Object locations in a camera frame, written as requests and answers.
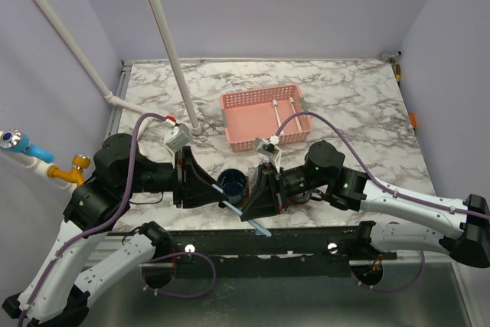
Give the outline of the oval wooden tray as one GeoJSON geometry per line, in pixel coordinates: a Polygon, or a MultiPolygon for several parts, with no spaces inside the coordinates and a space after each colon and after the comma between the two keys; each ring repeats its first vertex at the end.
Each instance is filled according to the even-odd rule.
{"type": "MultiPolygon", "coordinates": [[[[246,187],[244,193],[239,197],[230,198],[230,203],[238,208],[242,208],[248,201],[250,189],[246,187]]],[[[314,189],[305,193],[287,198],[288,205],[305,204],[308,201],[323,201],[324,193],[320,189],[314,189]]]]}

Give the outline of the light blue toothbrush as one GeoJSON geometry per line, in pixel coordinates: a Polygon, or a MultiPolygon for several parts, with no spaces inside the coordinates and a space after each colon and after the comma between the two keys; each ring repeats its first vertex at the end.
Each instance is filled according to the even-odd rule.
{"type": "MultiPolygon", "coordinates": [[[[213,184],[212,187],[219,191],[221,194],[224,194],[224,190],[221,189],[218,185],[216,184],[213,184]]],[[[243,212],[237,208],[236,206],[234,206],[233,204],[231,204],[229,201],[227,200],[223,200],[221,201],[221,203],[226,207],[226,208],[229,208],[231,209],[235,214],[237,214],[239,217],[242,216],[243,212]]],[[[249,225],[251,225],[255,231],[256,231],[256,235],[258,236],[264,236],[264,237],[271,237],[272,236],[272,233],[271,231],[269,231],[267,228],[265,228],[262,224],[260,224],[258,221],[256,220],[248,220],[247,223],[249,225]]]]}

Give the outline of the dark blue mug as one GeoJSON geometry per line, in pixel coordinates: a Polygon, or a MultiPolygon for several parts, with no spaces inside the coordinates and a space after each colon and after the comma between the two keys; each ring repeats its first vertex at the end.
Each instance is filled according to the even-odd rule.
{"type": "Polygon", "coordinates": [[[247,176],[238,169],[229,168],[222,171],[217,182],[233,205],[240,204],[248,194],[247,176]]]}

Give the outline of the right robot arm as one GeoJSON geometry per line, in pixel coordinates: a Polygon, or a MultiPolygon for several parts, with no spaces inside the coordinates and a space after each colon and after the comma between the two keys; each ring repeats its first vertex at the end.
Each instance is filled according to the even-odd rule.
{"type": "Polygon", "coordinates": [[[240,219],[253,221],[281,214],[288,200],[324,186],[324,201],[342,211],[387,214],[408,225],[375,224],[352,241],[354,254],[428,250],[475,268],[489,266],[489,206],[479,195],[441,198],[399,188],[344,165],[345,155],[326,141],[314,143],[303,165],[284,170],[259,165],[256,184],[240,219]]]}

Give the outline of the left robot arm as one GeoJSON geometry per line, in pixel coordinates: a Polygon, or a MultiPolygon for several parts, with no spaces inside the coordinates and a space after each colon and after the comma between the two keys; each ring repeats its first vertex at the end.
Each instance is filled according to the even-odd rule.
{"type": "Polygon", "coordinates": [[[38,274],[24,292],[2,304],[20,326],[78,326],[101,294],[130,270],[147,261],[178,257],[170,233],[150,221],[121,249],[84,269],[95,247],[129,210],[133,194],[170,192],[183,208],[225,199],[188,146],[175,153],[173,163],[157,163],[140,153],[135,136],[122,133],[103,142],[94,163],[92,176],[74,190],[38,274]]]}

